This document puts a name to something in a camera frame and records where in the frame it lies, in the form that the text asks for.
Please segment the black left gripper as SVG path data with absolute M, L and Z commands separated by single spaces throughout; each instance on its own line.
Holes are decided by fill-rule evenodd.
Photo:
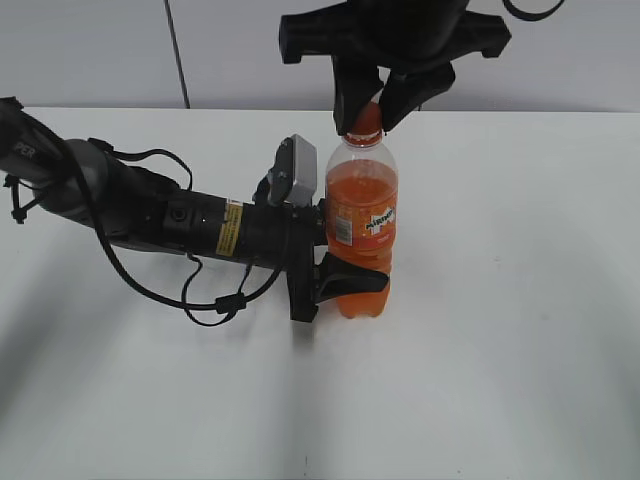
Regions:
M 317 303 L 339 297 L 382 292 L 389 276 L 377 270 L 348 263 L 331 253 L 315 265 L 315 248 L 326 243 L 327 202 L 321 198 L 316 206 L 279 207 L 245 204 L 235 258 L 272 271 L 266 282 L 245 296 L 248 302 L 258 299 L 286 274 L 290 318 L 310 323 Z

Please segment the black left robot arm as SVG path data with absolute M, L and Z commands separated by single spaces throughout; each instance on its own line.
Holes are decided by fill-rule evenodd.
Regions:
M 273 166 L 248 203 L 181 187 L 145 169 L 145 152 L 125 153 L 96 138 L 65 140 L 13 97 L 1 101 L 1 169 L 5 186 L 31 190 L 32 205 L 95 232 L 120 276 L 117 248 L 263 267 L 287 280 L 290 316 L 311 322 L 321 302 L 379 293 L 386 273 L 333 254 L 323 203 L 314 203 L 317 154 L 299 135 L 279 145 Z

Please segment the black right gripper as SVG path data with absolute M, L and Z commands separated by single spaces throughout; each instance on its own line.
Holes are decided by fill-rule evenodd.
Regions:
M 351 130 L 383 88 L 377 66 L 406 73 L 392 70 L 378 101 L 382 128 L 390 132 L 451 88 L 456 75 L 450 61 L 474 52 L 496 58 L 511 40 L 502 17 L 470 11 L 468 5 L 449 0 L 345 1 L 284 15 L 278 32 L 281 58 L 297 64 L 304 56 L 332 56 L 333 119 L 339 135 Z

